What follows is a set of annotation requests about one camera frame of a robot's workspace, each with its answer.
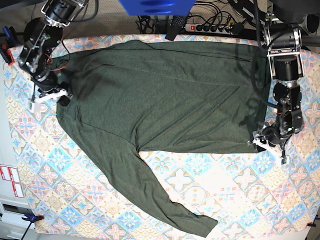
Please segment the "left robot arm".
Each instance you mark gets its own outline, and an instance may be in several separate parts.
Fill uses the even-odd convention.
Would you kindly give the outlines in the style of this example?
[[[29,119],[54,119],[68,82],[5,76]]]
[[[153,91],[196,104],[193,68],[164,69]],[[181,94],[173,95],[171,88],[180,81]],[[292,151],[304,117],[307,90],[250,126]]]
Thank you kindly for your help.
[[[277,110],[275,122],[265,122],[261,129],[252,133],[253,139],[248,144],[254,144],[269,151],[276,164],[286,164],[286,145],[290,138],[304,128],[301,110],[302,93],[298,80],[304,77],[301,48],[303,39],[301,26],[298,22],[281,22],[270,7],[261,26],[258,2],[253,1],[254,18],[256,21],[256,36],[264,36],[264,44],[259,40],[258,50],[253,56],[250,79],[253,90],[265,105]],[[273,98],[276,104],[262,97],[262,91],[257,87],[256,67],[260,56],[267,57],[270,78],[275,82]]]

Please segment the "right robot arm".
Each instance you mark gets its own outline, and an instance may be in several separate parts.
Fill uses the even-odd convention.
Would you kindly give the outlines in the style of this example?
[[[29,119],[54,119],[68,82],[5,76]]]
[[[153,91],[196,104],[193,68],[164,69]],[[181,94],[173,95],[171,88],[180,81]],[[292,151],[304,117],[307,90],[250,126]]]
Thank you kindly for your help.
[[[71,23],[91,21],[97,16],[99,2],[95,1],[91,17],[76,19],[88,3],[87,0],[48,0],[41,9],[44,17],[33,19],[26,26],[24,45],[17,62],[34,83],[32,97],[27,102],[30,112],[36,112],[49,100],[62,106],[70,103],[71,88],[66,82],[58,82],[57,72],[61,68],[51,67],[51,54],[64,44],[66,27]]]

